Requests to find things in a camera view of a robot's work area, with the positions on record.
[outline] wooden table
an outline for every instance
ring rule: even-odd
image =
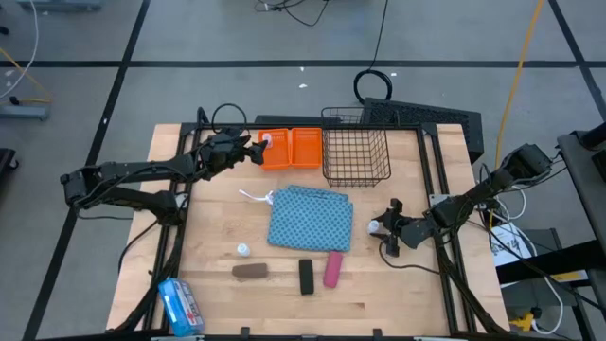
[[[174,156],[179,129],[177,124],[155,127],[149,160]],[[462,193],[473,186],[474,180],[461,127],[438,125],[438,131],[451,193]],[[354,205],[351,250],[345,254],[335,289],[325,288],[322,283],[327,253],[268,244],[271,207],[238,193],[244,189],[263,196],[290,184],[329,188],[321,169],[264,171],[247,160],[210,182],[194,185],[179,277],[192,287],[205,320],[205,333],[239,334],[243,326],[250,327],[252,334],[370,335],[374,328],[381,328],[388,336],[449,333],[439,276],[388,267],[379,257],[379,241],[366,233],[368,221],[384,213],[390,198],[403,202],[403,215],[418,217],[427,209],[416,134],[388,131],[387,140],[391,160],[388,180],[375,188],[331,189],[349,195]],[[438,192],[429,138],[426,144]],[[168,187],[168,181],[141,186],[149,192]],[[153,219],[148,211],[136,212],[129,239]],[[149,288],[148,270],[153,268],[159,231],[153,230],[125,257],[108,328],[122,322]],[[459,237],[470,288],[495,321],[508,329],[486,232],[467,224]],[[240,242],[250,246],[250,258],[238,256],[236,246]],[[302,258],[313,259],[313,296],[299,292],[298,260]],[[234,265],[253,262],[268,263],[269,277],[238,280],[231,275]],[[425,241],[417,250],[401,243],[401,255],[392,262],[437,269],[433,241]],[[460,296],[454,286],[453,293],[458,326],[465,330]],[[158,304],[156,327],[161,309],[162,304]]]

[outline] wire basket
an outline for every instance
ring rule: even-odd
[[[391,176],[384,125],[364,117],[364,108],[322,110],[322,172],[331,187],[374,187]]]

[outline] orange container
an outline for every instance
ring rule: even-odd
[[[263,134],[266,133],[272,136],[272,147],[268,146],[265,148],[261,167],[266,171],[288,169],[288,166],[291,164],[288,129],[259,130],[258,141],[262,141]]]
[[[295,168],[322,166],[322,129],[293,128],[291,164]]]

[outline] gray floor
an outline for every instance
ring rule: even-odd
[[[0,46],[18,60],[29,57],[31,14],[3,3],[0,25],[11,36]],[[606,60],[603,2],[560,0],[562,11],[587,60]],[[303,27],[283,13],[256,13],[253,0],[153,0],[134,60],[367,60],[381,22],[382,1],[334,0],[320,24]],[[107,0],[90,13],[41,13],[40,61],[119,61],[140,1]],[[519,56],[534,1],[392,1],[385,20],[380,60],[512,61]],[[310,0],[296,9],[306,18],[321,6]],[[530,60],[573,61],[548,5],[539,19]],[[199,105],[212,111],[238,103],[256,115],[317,116],[325,106],[355,105],[351,82],[360,68],[131,68],[127,71],[98,162],[147,157],[158,123],[192,121]],[[0,87],[14,81],[0,69]],[[398,68],[393,99],[482,113],[486,153],[492,166],[500,118],[513,80],[510,68]],[[19,339],[62,228],[67,207],[59,176],[81,167],[116,76],[115,68],[41,68],[30,73],[54,95],[51,118],[0,121],[0,146],[14,148],[22,167],[0,192],[0,336]],[[606,70],[593,69],[606,87]],[[300,84],[308,85],[299,88]],[[363,80],[362,92],[383,95],[381,83]],[[35,89],[24,82],[16,95]],[[227,114],[224,119],[237,119]],[[526,69],[506,130],[504,153],[523,142],[555,154],[555,138],[602,121],[577,68]],[[557,228],[564,245],[593,233],[564,173],[529,190],[522,228]],[[507,198],[516,207],[515,196]],[[109,211],[110,208],[96,208]],[[115,214],[132,214],[112,209]],[[116,262],[128,223],[78,222],[46,311],[39,337],[102,332],[116,284]],[[542,324],[555,322],[548,312]],[[603,320],[590,311],[597,334]],[[579,337],[567,312],[561,333]]]

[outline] patterned cloth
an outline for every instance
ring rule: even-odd
[[[267,242],[312,251],[349,251],[353,204],[345,194],[288,186],[274,196]]]

